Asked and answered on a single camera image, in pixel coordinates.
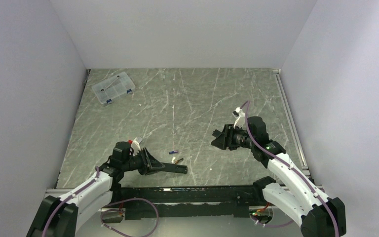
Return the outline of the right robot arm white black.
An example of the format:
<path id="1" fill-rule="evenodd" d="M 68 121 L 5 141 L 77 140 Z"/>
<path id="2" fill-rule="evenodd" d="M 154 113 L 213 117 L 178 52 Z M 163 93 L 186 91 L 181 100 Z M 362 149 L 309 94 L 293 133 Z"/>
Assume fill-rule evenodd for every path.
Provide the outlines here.
<path id="1" fill-rule="evenodd" d="M 222 130 L 214 130 L 211 145 L 230 151 L 249 149 L 254 158 L 288 188 L 285 190 L 267 176 L 253 183 L 253 201 L 278 207 L 299 226 L 304 237 L 345 235 L 345 204 L 338 197 L 329 197 L 297 168 L 285 149 L 269 138 L 261 117 L 247 118 L 247 122 L 247 129 L 225 124 Z"/>

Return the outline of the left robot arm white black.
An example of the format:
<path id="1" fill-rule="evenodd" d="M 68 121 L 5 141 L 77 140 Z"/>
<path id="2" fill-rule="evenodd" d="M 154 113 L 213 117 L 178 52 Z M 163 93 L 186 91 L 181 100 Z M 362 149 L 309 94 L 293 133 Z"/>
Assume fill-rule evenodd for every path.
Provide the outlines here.
<path id="1" fill-rule="evenodd" d="M 125 172 L 141 175 L 164 171 L 165 163 L 134 142 L 116 143 L 112 155 L 94 174 L 65 194 L 45 197 L 27 232 L 29 237 L 73 237 L 100 208 L 116 207 L 122 201 L 120 181 Z"/>

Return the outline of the black remote battery cover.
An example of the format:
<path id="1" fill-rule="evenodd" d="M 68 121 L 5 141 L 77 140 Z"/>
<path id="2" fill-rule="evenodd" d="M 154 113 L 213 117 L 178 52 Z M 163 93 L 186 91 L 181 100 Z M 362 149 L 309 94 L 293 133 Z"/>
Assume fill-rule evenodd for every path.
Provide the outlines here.
<path id="1" fill-rule="evenodd" d="M 215 138 L 219 138 L 219 137 L 222 137 L 224 135 L 224 133 L 222 131 L 219 131 L 219 130 L 214 130 L 213 131 L 213 134 L 212 134 Z"/>

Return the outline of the black remote control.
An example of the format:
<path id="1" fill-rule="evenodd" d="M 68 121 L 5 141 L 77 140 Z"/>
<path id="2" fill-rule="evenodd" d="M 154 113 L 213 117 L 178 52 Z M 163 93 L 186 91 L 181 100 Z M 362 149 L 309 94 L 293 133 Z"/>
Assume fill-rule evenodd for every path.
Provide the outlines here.
<path id="1" fill-rule="evenodd" d="M 162 167 L 158 170 L 159 172 L 169 172 L 178 174 L 187 174 L 188 167 L 186 165 L 172 164 L 172 163 L 161 163 Z"/>

